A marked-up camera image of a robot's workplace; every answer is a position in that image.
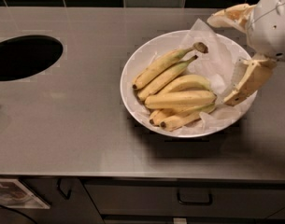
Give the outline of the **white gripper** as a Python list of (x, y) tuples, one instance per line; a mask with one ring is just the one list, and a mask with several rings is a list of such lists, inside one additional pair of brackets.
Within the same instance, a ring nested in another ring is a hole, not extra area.
[(256, 54), (250, 60), (239, 58), (235, 64), (231, 83), (222, 94), (222, 102), (229, 106), (238, 105), (273, 75), (277, 66), (274, 59), (285, 62), (285, 0), (260, 0), (256, 6), (228, 7), (213, 13), (207, 23), (215, 28), (232, 27), (246, 32), (249, 46), (263, 54)]

